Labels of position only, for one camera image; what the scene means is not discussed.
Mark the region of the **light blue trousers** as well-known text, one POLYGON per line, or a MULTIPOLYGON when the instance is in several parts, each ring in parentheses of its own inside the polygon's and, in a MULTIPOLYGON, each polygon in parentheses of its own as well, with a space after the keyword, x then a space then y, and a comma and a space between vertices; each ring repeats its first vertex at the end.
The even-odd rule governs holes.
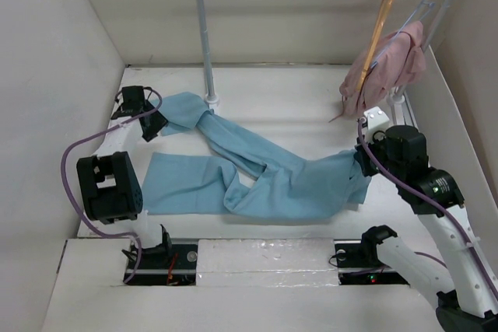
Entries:
POLYGON ((214 153, 153 153, 142 185, 151 215, 318 220, 366 199, 370 178, 352 150, 303 159, 214 114, 194 93, 163 98, 159 112, 168 121, 163 135, 198 130, 214 153))

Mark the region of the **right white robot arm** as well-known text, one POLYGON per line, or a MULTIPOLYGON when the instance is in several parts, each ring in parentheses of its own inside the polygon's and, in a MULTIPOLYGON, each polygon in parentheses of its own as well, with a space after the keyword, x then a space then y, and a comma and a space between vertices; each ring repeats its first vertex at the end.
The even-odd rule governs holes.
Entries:
POLYGON ((413 126, 372 129, 361 118, 357 131, 355 158, 363 175, 381 174, 397 187, 435 242, 446 268, 425 262, 386 225, 362 235, 362 260, 400 274, 433 307, 443 330, 495 331, 497 276, 472 230, 455 179, 430 165, 426 138, 413 126))

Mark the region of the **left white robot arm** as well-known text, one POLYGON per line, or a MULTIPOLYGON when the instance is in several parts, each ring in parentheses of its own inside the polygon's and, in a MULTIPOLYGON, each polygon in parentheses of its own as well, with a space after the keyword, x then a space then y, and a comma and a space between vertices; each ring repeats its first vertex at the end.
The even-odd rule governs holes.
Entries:
POLYGON ((149 221, 145 198, 132 165, 131 155, 141 141, 150 142, 168 125, 159 112, 159 93, 150 87, 126 86, 117 94, 103 142, 91 155, 76 163, 85 216, 110 227, 113 236, 131 233, 146 257, 157 267, 173 260, 170 237, 162 225, 149 221))

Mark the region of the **pink garment on hanger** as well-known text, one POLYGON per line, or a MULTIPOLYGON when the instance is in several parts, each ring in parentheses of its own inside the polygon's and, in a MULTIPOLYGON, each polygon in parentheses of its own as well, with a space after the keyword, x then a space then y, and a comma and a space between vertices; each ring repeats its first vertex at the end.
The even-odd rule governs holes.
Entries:
POLYGON ((374 66, 369 68, 361 90, 357 90, 366 60, 367 50, 363 50, 339 86, 342 110, 335 117, 360 117, 364 111, 378 106, 392 89, 416 82, 426 70, 423 41, 420 21, 380 38, 373 56, 374 66))

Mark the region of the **wooden clothes hanger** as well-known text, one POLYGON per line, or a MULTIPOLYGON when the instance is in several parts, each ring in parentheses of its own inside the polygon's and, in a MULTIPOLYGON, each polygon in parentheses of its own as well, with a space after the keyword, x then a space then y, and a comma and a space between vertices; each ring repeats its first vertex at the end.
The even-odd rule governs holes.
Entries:
POLYGON ((382 0, 381 6, 379 8, 379 12, 377 14, 377 20, 375 26, 373 28, 373 33, 370 38, 370 43, 366 50, 366 57, 363 63, 363 67, 360 72, 359 79, 356 84, 356 91, 359 93, 363 88, 363 84, 366 80, 366 77, 370 71, 370 66, 374 59, 374 53, 377 48, 379 39, 381 38, 381 34, 384 28, 384 24, 386 23, 387 17, 391 11, 391 7, 393 5, 394 0, 382 0))

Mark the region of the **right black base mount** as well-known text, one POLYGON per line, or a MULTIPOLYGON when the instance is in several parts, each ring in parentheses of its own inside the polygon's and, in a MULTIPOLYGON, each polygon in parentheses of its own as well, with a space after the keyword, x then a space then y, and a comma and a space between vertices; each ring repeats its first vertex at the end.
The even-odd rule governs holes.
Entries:
POLYGON ((328 263, 338 272, 340 285, 408 285, 396 271, 379 260, 369 259, 361 253, 359 241, 335 243, 335 253, 328 263))

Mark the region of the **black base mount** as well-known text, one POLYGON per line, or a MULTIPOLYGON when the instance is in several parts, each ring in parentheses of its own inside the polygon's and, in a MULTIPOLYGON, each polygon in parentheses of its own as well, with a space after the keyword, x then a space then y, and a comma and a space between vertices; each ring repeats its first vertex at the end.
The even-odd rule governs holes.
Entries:
POLYGON ((173 243, 170 254, 145 253, 130 286, 193 286, 196 285, 198 244, 173 243))
POLYGON ((396 271, 379 260, 369 259, 361 253, 359 241, 335 243, 335 253, 328 263, 338 272, 340 285, 408 285, 396 271))

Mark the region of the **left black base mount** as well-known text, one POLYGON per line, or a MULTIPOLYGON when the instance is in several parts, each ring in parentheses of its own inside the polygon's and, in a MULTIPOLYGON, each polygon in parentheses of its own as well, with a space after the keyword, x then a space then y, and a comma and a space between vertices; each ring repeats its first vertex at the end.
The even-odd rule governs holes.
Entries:
POLYGON ((173 243, 170 254, 145 253, 130 286, 193 286, 196 285, 198 244, 173 243))

